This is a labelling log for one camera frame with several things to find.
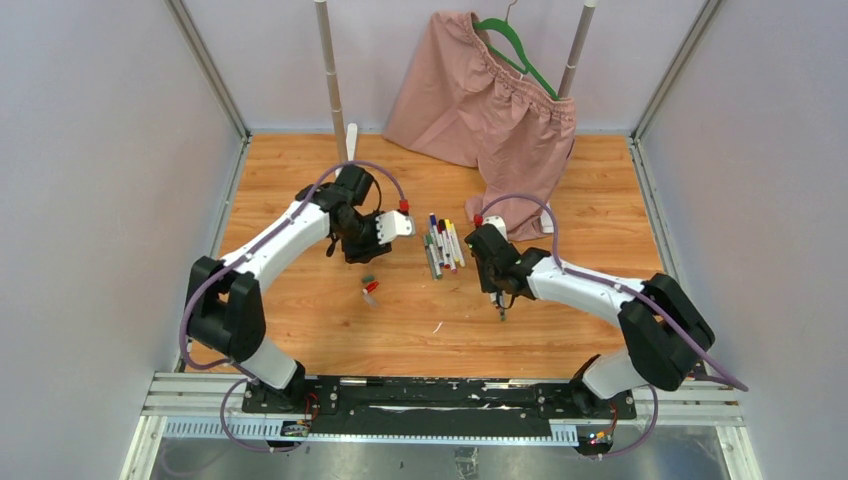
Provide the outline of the clear pen cap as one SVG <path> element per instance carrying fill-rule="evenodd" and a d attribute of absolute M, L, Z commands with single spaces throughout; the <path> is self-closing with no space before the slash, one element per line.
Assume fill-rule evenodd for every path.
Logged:
<path fill-rule="evenodd" d="M 365 303 L 367 305 L 369 305 L 370 307 L 372 307 L 372 308 L 378 307 L 378 303 L 377 303 L 376 299 L 370 293 L 368 293 L 367 291 L 363 291 L 362 297 L 363 297 L 363 300 L 365 301 Z"/>

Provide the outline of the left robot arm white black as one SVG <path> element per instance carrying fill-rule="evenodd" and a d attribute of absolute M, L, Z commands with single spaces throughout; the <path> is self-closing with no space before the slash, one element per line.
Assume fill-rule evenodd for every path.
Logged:
<path fill-rule="evenodd" d="M 306 400 L 305 368 L 267 333 L 263 292 L 301 254 L 328 239 L 326 254 L 340 246 L 348 264 L 367 264 L 392 249 L 378 235 L 382 210 L 362 214 L 375 179 L 376 164 L 349 161 L 332 167 L 305 187 L 289 208 L 261 234 L 221 259 L 202 256 L 189 273 L 186 304 L 178 330 L 184 363 L 211 369 L 191 358 L 190 342 L 219 354 L 251 381 L 268 388 L 268 400 L 283 413 L 298 411 Z"/>

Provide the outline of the green cap white marker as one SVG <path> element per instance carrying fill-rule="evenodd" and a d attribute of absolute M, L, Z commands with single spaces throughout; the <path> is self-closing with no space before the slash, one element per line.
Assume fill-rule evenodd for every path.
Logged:
<path fill-rule="evenodd" d="M 437 265 L 438 265 L 439 276 L 440 276 L 440 279 L 439 279 L 439 280 L 441 280 L 441 279 L 442 279 L 442 277 L 443 277 L 443 275 L 442 275 L 442 272 L 441 272 L 441 267 L 440 267 L 439 262 L 438 262 L 437 257 L 436 257 L 435 245 L 434 245 L 434 243 L 433 243 L 433 241 L 432 241 L 432 239 L 431 239 L 431 235 L 430 235 L 429 233 L 427 233 L 427 234 L 425 234 L 425 235 L 427 235 L 427 236 L 428 236 L 428 239 L 430 240 L 430 244 L 431 244 L 430 249 L 431 249 L 431 251 L 432 251 L 432 255 L 433 255 L 433 257 L 434 257 L 434 260 L 436 261 L 436 263 L 437 263 Z"/>

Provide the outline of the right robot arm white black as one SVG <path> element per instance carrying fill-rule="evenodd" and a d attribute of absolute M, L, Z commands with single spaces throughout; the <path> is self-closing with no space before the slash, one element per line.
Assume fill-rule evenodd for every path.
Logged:
<path fill-rule="evenodd" d="M 465 238 L 481 289 L 501 309 L 514 300 L 554 302 L 590 313 L 620 328 L 624 346 L 590 358 L 569 382 L 571 403 L 584 417 L 596 417 L 611 398 L 649 385 L 677 390 L 704 359 L 715 334 L 672 277 L 648 280 L 615 277 L 558 260 L 535 247 L 519 251 L 492 224 Z"/>

